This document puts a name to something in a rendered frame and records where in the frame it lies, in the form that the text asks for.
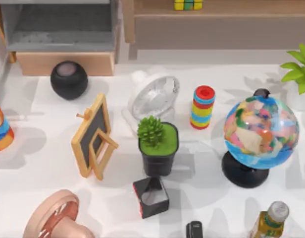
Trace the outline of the wooden open shelf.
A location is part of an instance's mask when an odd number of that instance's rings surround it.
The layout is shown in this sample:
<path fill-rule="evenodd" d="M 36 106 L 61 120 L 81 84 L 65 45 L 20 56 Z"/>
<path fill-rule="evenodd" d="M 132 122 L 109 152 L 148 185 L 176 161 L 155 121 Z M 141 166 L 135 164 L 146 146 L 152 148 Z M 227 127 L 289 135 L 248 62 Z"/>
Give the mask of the wooden open shelf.
<path fill-rule="evenodd" d="M 137 50 L 286 50 L 305 43 L 305 0 L 121 0 L 125 42 Z"/>

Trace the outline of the black stapler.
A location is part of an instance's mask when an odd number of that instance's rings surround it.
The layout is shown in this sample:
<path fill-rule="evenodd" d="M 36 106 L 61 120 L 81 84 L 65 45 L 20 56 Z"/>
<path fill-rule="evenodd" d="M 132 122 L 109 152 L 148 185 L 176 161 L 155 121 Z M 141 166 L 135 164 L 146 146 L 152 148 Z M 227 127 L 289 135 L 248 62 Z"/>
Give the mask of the black stapler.
<path fill-rule="evenodd" d="M 191 221 L 186 225 L 186 238 L 203 238 L 203 225 L 200 221 Z"/>

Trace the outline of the black round speaker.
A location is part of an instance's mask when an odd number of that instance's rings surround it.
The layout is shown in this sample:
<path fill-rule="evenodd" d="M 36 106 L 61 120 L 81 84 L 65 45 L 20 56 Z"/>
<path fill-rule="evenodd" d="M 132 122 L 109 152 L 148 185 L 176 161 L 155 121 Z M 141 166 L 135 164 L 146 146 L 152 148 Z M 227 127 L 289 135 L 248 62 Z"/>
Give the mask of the black round speaker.
<path fill-rule="evenodd" d="M 73 61 L 58 63 L 53 68 L 50 79 L 54 92 L 66 100 L 79 98 L 88 87 L 86 71 Z"/>

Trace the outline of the yellow bottle with grey cap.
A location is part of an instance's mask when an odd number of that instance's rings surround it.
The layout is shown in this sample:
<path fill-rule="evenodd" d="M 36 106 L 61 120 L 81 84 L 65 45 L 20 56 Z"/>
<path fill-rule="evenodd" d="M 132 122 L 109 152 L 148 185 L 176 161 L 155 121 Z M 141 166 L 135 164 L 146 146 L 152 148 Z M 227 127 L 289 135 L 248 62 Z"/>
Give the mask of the yellow bottle with grey cap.
<path fill-rule="evenodd" d="M 248 238 L 280 238 L 289 213 L 286 203 L 274 201 L 267 211 L 260 212 Z"/>

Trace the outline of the white desk fan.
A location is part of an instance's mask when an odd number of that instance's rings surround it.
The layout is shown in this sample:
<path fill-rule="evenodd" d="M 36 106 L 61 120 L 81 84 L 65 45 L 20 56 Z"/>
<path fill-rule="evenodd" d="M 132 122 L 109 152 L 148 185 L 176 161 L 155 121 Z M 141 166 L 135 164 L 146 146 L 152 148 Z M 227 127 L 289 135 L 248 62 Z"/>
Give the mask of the white desk fan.
<path fill-rule="evenodd" d="M 133 129 L 145 117 L 154 116 L 172 122 L 174 104 L 180 91 L 179 80 L 165 72 L 147 73 L 138 70 L 132 74 L 135 85 L 127 108 L 122 110 L 125 121 Z"/>

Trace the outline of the colourful globe on black base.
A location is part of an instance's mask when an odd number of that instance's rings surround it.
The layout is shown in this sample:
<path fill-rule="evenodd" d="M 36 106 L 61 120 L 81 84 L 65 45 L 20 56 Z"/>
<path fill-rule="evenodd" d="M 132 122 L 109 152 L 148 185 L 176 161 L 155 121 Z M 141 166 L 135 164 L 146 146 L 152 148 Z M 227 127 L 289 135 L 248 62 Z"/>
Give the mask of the colourful globe on black base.
<path fill-rule="evenodd" d="M 226 117 L 224 141 L 228 150 L 222 158 L 222 171 L 239 187 L 260 186 L 271 168 L 293 154 L 299 135 L 293 111 L 271 97 L 267 89 L 259 88 Z"/>

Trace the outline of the multicoloured puzzle cube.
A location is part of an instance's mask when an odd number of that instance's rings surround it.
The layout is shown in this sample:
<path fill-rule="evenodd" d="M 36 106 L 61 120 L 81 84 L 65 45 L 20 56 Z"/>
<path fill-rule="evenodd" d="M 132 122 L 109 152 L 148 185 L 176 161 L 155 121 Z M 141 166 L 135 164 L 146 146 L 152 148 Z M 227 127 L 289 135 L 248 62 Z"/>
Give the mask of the multicoloured puzzle cube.
<path fill-rule="evenodd" d="M 200 10 L 203 0 L 174 0 L 175 10 Z"/>

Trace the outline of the green plant in white pot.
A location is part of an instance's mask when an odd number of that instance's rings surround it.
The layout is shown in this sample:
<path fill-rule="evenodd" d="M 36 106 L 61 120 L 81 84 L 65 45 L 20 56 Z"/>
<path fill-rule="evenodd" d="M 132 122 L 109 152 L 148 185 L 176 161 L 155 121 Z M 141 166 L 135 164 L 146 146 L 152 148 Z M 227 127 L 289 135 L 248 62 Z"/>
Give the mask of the green plant in white pot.
<path fill-rule="evenodd" d="M 305 44 L 300 43 L 298 50 L 287 51 L 296 61 L 280 65 L 287 73 L 281 82 L 288 83 L 287 104 L 296 111 L 305 111 Z"/>

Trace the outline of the stack of coloured rings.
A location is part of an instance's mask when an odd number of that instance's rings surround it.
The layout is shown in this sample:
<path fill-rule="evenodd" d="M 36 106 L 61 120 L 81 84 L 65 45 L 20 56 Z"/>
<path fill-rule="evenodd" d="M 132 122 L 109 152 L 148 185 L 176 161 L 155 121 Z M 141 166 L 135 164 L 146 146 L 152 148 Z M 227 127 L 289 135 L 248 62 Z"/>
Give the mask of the stack of coloured rings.
<path fill-rule="evenodd" d="M 190 124 L 195 129 L 208 127 L 215 101 L 215 91 L 206 85 L 197 87 L 194 91 Z"/>

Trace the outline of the wooden framed blackboard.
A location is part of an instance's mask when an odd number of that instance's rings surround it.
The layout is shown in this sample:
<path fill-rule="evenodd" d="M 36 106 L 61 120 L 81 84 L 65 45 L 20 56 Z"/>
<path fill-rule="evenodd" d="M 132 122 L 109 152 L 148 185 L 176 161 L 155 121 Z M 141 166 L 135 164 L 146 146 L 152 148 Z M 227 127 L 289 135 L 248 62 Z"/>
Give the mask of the wooden framed blackboard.
<path fill-rule="evenodd" d="M 94 172 L 98 180 L 103 180 L 104 170 L 117 142 L 110 137 L 111 127 L 106 97 L 99 93 L 91 107 L 76 115 L 83 121 L 71 140 L 71 146 L 82 177 Z"/>

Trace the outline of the black open box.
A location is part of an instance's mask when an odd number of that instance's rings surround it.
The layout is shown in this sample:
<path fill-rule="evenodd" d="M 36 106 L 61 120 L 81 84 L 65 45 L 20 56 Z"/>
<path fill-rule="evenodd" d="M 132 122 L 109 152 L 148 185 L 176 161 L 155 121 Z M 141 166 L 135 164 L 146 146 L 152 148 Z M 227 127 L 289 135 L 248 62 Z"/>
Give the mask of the black open box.
<path fill-rule="evenodd" d="M 168 211 L 170 201 L 160 177 L 147 177 L 133 182 L 142 219 Z"/>

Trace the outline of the green plant in black pot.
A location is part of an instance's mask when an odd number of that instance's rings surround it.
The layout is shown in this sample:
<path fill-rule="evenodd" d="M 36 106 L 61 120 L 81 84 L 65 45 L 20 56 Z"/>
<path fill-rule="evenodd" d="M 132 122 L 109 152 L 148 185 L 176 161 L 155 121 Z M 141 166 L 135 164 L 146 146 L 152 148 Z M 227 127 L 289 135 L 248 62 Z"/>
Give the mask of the green plant in black pot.
<path fill-rule="evenodd" d="M 137 137 L 146 175 L 168 176 L 179 149 L 177 127 L 149 116 L 139 122 Z"/>

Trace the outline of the pink desk fan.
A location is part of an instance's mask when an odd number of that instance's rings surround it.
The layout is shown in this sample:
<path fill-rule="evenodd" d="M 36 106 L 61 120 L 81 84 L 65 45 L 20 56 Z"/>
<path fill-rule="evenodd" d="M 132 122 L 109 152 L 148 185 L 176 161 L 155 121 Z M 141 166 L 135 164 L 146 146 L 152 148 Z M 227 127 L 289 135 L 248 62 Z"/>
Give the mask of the pink desk fan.
<path fill-rule="evenodd" d="M 67 189 L 47 197 L 33 212 L 23 238 L 95 238 L 93 232 L 76 223 L 79 198 Z"/>

